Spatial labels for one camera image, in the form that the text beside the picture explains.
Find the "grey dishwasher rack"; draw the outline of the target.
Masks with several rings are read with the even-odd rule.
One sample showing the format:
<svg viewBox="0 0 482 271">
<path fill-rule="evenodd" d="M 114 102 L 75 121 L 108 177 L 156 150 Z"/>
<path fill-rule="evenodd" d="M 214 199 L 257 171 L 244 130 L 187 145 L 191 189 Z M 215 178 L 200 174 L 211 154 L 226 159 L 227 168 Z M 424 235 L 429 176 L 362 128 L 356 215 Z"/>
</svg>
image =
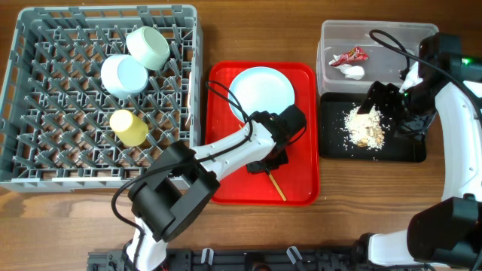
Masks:
<svg viewBox="0 0 482 271">
<path fill-rule="evenodd" d="M 141 93 L 118 99 L 102 84 L 102 64 L 127 53 L 126 36 L 143 26 L 165 37 L 169 59 L 149 72 Z M 22 193 L 117 188 L 169 144 L 199 145 L 202 47 L 191 5 L 21 10 L 1 88 L 2 187 Z M 141 145 L 124 145 L 109 126 L 121 109 L 148 125 Z"/>
</svg>

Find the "red snack wrapper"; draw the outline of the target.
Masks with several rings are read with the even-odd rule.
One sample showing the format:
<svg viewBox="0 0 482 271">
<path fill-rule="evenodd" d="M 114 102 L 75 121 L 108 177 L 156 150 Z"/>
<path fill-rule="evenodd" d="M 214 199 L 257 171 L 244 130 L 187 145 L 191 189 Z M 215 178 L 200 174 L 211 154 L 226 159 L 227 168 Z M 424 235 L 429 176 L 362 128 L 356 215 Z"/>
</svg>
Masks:
<svg viewBox="0 0 482 271">
<path fill-rule="evenodd" d="M 339 65 L 352 64 L 354 62 L 362 62 L 368 59 L 368 54 L 362 48 L 354 47 L 349 52 L 334 55 L 334 58 L 328 64 L 336 67 Z"/>
</svg>

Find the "yellow plastic cup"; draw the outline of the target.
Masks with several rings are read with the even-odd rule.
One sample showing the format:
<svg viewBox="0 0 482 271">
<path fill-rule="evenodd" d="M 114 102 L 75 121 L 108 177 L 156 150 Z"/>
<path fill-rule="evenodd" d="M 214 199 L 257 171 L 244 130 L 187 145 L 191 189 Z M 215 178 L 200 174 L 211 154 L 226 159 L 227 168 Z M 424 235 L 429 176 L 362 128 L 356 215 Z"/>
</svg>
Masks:
<svg viewBox="0 0 482 271">
<path fill-rule="evenodd" d="M 128 147 L 141 145 L 149 132 L 148 125 L 131 111 L 116 110 L 109 118 L 109 126 Z"/>
</svg>

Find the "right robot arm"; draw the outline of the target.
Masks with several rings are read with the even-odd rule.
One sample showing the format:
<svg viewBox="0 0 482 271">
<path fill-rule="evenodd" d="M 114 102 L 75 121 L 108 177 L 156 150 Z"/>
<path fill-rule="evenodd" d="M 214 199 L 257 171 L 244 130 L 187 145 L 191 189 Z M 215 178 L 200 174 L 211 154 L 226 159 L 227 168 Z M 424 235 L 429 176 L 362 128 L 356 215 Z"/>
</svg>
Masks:
<svg viewBox="0 0 482 271">
<path fill-rule="evenodd" d="M 441 120 L 445 181 L 441 202 L 414 215 L 405 230 L 365 234 L 366 262 L 381 269 L 481 268 L 481 60 L 461 52 L 459 37 L 424 38 L 414 56 L 379 29 L 371 39 L 414 64 L 395 87 L 374 82 L 359 111 L 377 107 L 395 121 L 395 134 L 421 139 L 434 117 Z"/>
</svg>

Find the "red serving tray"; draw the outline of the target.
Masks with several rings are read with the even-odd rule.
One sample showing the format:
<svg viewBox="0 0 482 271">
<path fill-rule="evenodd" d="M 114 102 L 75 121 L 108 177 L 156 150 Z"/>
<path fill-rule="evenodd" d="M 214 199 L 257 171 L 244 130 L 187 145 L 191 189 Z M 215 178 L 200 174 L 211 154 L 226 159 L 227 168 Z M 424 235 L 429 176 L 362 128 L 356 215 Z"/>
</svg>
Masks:
<svg viewBox="0 0 482 271">
<path fill-rule="evenodd" d="M 227 205 L 308 206 L 319 195 L 319 143 L 315 72 L 302 62 L 223 61 L 209 78 L 229 86 L 246 69 L 266 66 L 278 70 L 294 87 L 295 105 L 305 114 L 307 130 L 286 148 L 288 163 L 271 172 L 286 199 L 283 200 L 265 173 L 251 174 L 246 167 L 221 181 L 212 201 Z"/>
</svg>

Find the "green bowl with rice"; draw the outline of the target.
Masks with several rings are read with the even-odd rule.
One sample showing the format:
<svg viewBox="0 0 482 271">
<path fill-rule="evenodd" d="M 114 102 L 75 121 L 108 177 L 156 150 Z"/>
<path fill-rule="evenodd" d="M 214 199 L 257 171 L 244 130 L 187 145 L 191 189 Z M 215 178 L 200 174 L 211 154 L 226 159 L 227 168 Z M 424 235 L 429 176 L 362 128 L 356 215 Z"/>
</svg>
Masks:
<svg viewBox="0 0 482 271">
<path fill-rule="evenodd" d="M 167 40 L 155 28 L 143 26 L 126 36 L 132 57 L 145 68 L 160 71 L 170 56 Z"/>
</svg>

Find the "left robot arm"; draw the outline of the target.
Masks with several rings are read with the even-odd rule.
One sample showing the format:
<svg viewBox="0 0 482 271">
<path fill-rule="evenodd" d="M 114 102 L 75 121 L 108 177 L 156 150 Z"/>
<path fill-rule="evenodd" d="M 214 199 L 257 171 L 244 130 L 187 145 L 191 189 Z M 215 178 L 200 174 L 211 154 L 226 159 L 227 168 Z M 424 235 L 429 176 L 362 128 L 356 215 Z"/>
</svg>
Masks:
<svg viewBox="0 0 482 271">
<path fill-rule="evenodd" d="M 277 159 L 306 126 L 302 110 L 290 105 L 281 114 L 256 111 L 242 129 L 208 145 L 172 143 L 128 193 L 136 227 L 126 248 L 130 268 L 158 268 L 169 242 L 197 219 L 221 180 L 246 165 Z"/>
</svg>

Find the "white napkin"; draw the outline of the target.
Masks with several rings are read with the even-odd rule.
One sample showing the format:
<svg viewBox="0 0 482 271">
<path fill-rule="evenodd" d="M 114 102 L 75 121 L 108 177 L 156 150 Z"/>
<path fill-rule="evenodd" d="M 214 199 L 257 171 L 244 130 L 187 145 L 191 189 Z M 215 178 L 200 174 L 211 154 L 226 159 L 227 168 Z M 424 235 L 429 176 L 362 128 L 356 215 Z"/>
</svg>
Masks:
<svg viewBox="0 0 482 271">
<path fill-rule="evenodd" d="M 339 69 L 345 78 L 353 80 L 361 80 L 365 76 L 365 70 L 360 65 L 342 64 L 336 66 L 336 69 Z"/>
</svg>

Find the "light blue round plate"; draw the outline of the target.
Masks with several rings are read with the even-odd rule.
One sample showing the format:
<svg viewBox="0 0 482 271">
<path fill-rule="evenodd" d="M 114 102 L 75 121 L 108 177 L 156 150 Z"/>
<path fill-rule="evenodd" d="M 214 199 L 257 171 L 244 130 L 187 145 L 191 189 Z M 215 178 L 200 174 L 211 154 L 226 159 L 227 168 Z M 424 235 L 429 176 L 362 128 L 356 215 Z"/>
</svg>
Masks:
<svg viewBox="0 0 482 271">
<path fill-rule="evenodd" d="M 228 99 L 241 108 L 247 116 L 255 111 L 281 114 L 295 102 L 294 88 L 281 72 L 258 66 L 239 73 L 231 82 Z"/>
</svg>

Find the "white plastic fork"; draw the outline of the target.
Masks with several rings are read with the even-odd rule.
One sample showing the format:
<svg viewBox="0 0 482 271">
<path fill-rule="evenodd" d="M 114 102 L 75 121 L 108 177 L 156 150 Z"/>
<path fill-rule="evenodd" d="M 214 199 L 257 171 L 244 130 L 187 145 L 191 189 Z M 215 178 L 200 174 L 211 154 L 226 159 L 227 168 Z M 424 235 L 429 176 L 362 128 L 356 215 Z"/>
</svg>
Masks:
<svg viewBox="0 0 482 271">
<path fill-rule="evenodd" d="M 187 109 L 188 109 L 188 116 L 185 121 L 186 126 L 190 126 L 191 123 L 191 90 L 192 90 L 192 72 L 188 74 L 188 95 L 187 95 Z"/>
</svg>

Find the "wooden chopstick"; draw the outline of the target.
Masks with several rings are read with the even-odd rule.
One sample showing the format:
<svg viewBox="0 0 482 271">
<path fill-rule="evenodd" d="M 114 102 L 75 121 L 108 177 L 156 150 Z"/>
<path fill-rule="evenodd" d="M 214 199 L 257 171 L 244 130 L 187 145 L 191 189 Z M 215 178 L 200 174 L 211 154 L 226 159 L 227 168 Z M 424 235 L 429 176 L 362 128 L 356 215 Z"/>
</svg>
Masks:
<svg viewBox="0 0 482 271">
<path fill-rule="evenodd" d="M 253 126 L 246 124 L 242 128 L 241 133 L 246 136 L 247 142 L 242 146 L 236 161 L 233 160 L 233 170 L 244 167 L 248 163 L 262 160 L 270 153 L 280 150 L 277 148 L 276 142 L 272 139 L 269 131 L 260 123 L 254 123 Z M 279 195 L 286 201 L 284 193 L 272 174 L 270 172 L 266 174 L 268 174 Z"/>
</svg>

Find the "black waste bin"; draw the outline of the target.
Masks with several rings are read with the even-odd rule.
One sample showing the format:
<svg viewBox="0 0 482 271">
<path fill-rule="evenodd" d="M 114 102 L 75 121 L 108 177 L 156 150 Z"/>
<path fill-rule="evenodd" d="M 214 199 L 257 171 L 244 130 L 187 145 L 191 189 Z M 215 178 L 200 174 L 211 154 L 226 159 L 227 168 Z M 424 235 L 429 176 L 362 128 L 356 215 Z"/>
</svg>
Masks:
<svg viewBox="0 0 482 271">
<path fill-rule="evenodd" d="M 324 93 L 319 106 L 319 153 L 324 158 L 382 160 L 421 163 L 426 159 L 426 144 L 413 144 L 395 137 L 395 123 L 383 115 L 380 125 L 385 132 L 381 149 L 359 147 L 349 140 L 344 119 L 359 106 L 360 93 Z"/>
</svg>

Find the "light blue bowl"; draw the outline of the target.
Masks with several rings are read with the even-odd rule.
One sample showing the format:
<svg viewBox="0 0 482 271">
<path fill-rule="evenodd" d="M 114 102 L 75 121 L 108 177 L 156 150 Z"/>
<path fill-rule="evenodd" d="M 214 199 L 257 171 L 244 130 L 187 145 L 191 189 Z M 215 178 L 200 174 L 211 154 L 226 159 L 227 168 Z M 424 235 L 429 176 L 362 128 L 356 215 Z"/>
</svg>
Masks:
<svg viewBox="0 0 482 271">
<path fill-rule="evenodd" d="M 141 93 L 148 84 L 148 72 L 132 56 L 115 54 L 109 56 L 101 67 L 104 88 L 118 99 Z"/>
</svg>

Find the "rice food waste pile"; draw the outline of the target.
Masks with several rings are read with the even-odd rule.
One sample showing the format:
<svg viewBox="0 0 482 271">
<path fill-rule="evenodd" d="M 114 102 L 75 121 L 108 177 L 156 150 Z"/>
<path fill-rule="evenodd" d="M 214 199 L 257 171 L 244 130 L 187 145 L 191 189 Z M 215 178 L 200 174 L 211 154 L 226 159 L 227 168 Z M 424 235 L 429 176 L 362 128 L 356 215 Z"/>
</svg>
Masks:
<svg viewBox="0 0 482 271">
<path fill-rule="evenodd" d="M 342 130 L 347 132 L 346 140 L 358 148 L 380 151 L 386 144 L 390 126 L 385 116 L 373 106 L 367 114 L 359 114 L 355 106 L 343 117 Z"/>
</svg>

